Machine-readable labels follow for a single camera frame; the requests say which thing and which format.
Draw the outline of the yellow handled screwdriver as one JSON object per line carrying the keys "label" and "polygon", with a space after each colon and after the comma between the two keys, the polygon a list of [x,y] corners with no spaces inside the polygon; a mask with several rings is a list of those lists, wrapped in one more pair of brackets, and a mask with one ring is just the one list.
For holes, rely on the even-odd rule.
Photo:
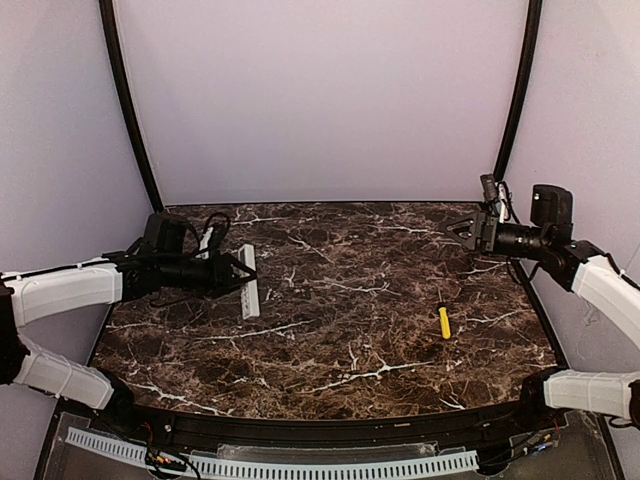
{"label": "yellow handled screwdriver", "polygon": [[444,340],[449,340],[451,338],[451,326],[449,321],[448,307],[444,302],[444,298],[442,296],[441,289],[438,289],[438,316],[441,328],[441,335]]}

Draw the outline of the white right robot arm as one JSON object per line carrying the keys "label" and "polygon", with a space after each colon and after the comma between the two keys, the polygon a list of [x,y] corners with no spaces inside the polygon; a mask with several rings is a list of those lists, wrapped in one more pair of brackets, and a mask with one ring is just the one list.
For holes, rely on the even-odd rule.
{"label": "white right robot arm", "polygon": [[[587,240],[575,240],[573,196],[553,185],[532,188],[529,225],[516,220],[508,188],[490,175],[481,178],[480,210],[448,220],[441,231],[466,249],[484,255],[527,259],[564,290],[604,314],[633,343],[639,341],[639,287],[613,257]],[[580,372],[551,367],[527,377],[516,421],[552,410],[582,410],[639,425],[639,375]]]}

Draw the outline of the white remote control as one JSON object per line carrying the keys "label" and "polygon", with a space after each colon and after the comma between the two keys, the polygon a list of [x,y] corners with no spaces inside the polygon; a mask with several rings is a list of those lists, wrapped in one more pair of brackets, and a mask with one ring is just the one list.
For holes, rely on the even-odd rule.
{"label": "white remote control", "polygon": [[[244,244],[238,251],[238,259],[252,270],[256,270],[255,249],[253,245]],[[260,300],[257,280],[251,280],[241,289],[242,318],[244,320],[260,316]]]}

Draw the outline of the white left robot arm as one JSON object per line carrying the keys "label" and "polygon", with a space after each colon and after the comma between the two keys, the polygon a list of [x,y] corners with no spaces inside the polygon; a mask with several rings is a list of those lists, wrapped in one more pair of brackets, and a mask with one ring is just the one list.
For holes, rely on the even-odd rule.
{"label": "white left robot arm", "polygon": [[242,315],[260,315],[255,251],[236,254],[221,245],[230,218],[212,214],[202,232],[185,218],[166,212],[149,216],[143,235],[128,249],[51,269],[1,277],[1,382],[79,402],[98,411],[120,412],[131,405],[131,390],[115,375],[55,354],[21,334],[28,324],[96,305],[141,299],[162,288],[219,298],[241,294]]}

